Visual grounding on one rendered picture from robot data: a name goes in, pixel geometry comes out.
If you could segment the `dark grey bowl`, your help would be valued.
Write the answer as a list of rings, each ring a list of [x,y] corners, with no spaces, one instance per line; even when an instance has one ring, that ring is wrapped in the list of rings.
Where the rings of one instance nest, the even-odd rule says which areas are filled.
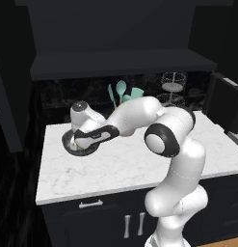
[[[98,144],[94,144],[87,149],[80,148],[74,142],[74,133],[72,132],[71,129],[63,135],[62,143],[63,143],[65,150],[68,153],[75,155],[75,156],[87,156],[87,155],[94,153],[99,148]]]

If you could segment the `dark tall cabinet door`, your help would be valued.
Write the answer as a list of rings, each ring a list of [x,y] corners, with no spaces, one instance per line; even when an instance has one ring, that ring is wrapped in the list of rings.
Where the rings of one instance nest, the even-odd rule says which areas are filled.
[[[0,0],[0,124],[10,152],[22,151],[36,57],[26,0]]]

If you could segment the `dark base cabinet door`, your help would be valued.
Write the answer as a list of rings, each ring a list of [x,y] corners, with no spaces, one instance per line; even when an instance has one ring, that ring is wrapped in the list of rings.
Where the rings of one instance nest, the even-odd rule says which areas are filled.
[[[145,212],[143,235],[138,235],[140,212]],[[157,226],[158,218],[149,215],[146,210],[139,210],[135,214],[133,247],[145,247],[145,242],[154,233]]]
[[[74,215],[66,220],[67,247],[130,247],[124,236],[124,216],[117,210]]]

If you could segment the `dark cabinet door, pale edge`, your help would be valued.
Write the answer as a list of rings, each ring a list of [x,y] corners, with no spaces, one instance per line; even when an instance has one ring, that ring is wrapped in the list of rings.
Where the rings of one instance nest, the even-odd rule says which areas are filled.
[[[202,113],[238,145],[238,84],[212,72]]]

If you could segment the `dark drawer stack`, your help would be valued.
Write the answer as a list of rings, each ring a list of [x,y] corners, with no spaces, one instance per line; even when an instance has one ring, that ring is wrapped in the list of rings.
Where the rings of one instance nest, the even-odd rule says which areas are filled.
[[[238,237],[238,175],[202,179],[208,205],[185,225],[184,237],[197,247]]]

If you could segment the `teal slotted spatula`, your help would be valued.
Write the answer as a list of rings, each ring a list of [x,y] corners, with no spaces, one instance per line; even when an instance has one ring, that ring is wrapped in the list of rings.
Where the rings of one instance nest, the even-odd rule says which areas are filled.
[[[114,98],[114,94],[113,94],[113,90],[112,90],[112,85],[111,84],[108,85],[108,93],[109,93],[109,97],[110,97],[111,101],[113,102],[114,109],[116,109],[117,105],[116,105],[116,101],[115,101],[115,98]]]

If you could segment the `teal spoon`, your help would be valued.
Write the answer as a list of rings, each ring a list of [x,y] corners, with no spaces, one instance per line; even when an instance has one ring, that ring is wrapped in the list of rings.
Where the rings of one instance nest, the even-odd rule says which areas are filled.
[[[117,83],[116,91],[117,91],[117,93],[118,93],[118,95],[119,95],[119,102],[122,102],[123,94],[124,94],[125,91],[126,91],[126,83],[125,83],[123,80],[120,80],[120,81]]]

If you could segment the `dark drawer front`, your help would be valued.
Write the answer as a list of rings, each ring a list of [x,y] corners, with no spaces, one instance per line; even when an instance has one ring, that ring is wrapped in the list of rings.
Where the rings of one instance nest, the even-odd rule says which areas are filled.
[[[71,214],[80,213],[81,211],[97,210],[98,208],[114,208],[114,207],[133,207],[136,203],[140,203],[144,200],[145,194],[149,191],[149,188],[140,190],[124,191],[114,194],[89,197],[84,199],[72,200],[61,204],[62,215],[69,216]],[[79,204],[93,203],[98,199],[103,201],[103,206],[92,206],[87,208],[79,208]]]

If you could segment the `teal wide spatula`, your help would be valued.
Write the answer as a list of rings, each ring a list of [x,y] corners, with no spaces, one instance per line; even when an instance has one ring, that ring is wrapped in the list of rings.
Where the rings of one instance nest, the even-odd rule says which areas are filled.
[[[135,99],[138,97],[142,97],[144,95],[144,90],[137,88],[137,87],[133,87],[131,90],[131,98]]]

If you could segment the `dark open wall cabinet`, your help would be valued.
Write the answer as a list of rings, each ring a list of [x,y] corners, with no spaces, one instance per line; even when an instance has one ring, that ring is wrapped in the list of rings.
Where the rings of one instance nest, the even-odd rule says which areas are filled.
[[[213,70],[190,44],[194,15],[234,0],[14,0],[29,12],[34,80]]]

